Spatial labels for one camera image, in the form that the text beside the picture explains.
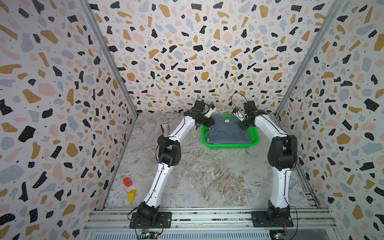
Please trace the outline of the grey t-shirt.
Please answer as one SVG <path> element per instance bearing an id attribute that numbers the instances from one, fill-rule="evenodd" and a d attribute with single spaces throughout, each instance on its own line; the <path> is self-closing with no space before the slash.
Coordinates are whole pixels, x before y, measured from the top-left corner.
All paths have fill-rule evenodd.
<path id="1" fill-rule="evenodd" d="M 213 115 L 214 125 L 209 127 L 205 137 L 209 144 L 233 145 L 251 144 L 249 134 L 239 126 L 240 120 L 237 117 L 223 117 Z"/>

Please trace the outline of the green plastic basket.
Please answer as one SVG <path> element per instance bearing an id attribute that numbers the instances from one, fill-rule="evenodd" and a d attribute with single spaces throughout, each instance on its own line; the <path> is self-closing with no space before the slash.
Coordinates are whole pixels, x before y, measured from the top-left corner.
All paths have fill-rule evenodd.
<path id="1" fill-rule="evenodd" d="M 235 117 L 234 115 L 220 115 L 223 117 Z M 225 144 L 225 145 L 214 145 L 214 144 L 209 144 L 207 141 L 207 138 L 205 137 L 205 133 L 209 130 L 209 128 L 202 126 L 201 127 L 201 135 L 202 135 L 202 142 L 206 147 L 209 149 L 247 149 L 253 146 L 256 146 L 260 142 L 260 137 L 257 128 L 255 127 L 249 127 L 247 130 L 250 140 L 252 141 L 251 144 Z"/>

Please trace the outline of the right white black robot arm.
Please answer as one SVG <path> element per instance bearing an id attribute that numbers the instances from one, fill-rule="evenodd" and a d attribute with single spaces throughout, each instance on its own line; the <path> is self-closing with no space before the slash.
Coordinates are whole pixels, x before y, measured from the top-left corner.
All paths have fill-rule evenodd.
<path id="1" fill-rule="evenodd" d="M 259 128 L 270 141 L 268 163 L 273 170 L 272 193 L 268 202 L 266 216 L 254 217 L 255 224 L 267 223 L 276 227 L 292 227 L 291 205 L 288 201 L 289 180 L 298 161 L 297 138 L 288 135 L 271 120 L 267 112 L 259 110 L 254 101 L 244 103 L 244 116 L 236 116 L 243 130 Z"/>

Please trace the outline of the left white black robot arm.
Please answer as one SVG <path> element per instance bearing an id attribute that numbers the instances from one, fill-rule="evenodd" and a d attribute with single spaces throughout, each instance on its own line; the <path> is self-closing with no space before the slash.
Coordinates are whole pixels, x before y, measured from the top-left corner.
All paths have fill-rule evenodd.
<path id="1" fill-rule="evenodd" d="M 194 106 L 184 112 L 183 120 L 176 129 L 165 137 L 158 137 L 156 159 L 158 169 L 150 191 L 144 201 L 137 207 L 136 219 L 153 226 L 158 221 L 158 212 L 162 194 L 172 170 L 182 158 L 181 143 L 194 127 L 210 127 L 214 124 L 211 115 L 216 111 L 213 104 L 207 104 L 202 99 L 197 99 Z"/>

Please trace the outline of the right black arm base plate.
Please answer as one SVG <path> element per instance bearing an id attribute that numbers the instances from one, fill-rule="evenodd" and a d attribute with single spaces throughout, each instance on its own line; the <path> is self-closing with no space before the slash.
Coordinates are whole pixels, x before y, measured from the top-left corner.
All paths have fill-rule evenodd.
<path id="1" fill-rule="evenodd" d="M 273 209 L 268 209 L 267 211 L 252 211 L 251 218 L 254 228 L 294 226 L 290 211 L 287 209 L 277 209 L 276 212 Z"/>

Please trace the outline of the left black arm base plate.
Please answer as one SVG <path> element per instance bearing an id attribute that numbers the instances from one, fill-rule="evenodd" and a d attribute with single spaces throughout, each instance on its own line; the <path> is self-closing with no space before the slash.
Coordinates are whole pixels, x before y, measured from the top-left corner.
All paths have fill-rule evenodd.
<path id="1" fill-rule="evenodd" d="M 131 216 L 130 229 L 169 229 L 172 224 L 172 212 L 157 212 L 151 217 L 133 213 Z"/>

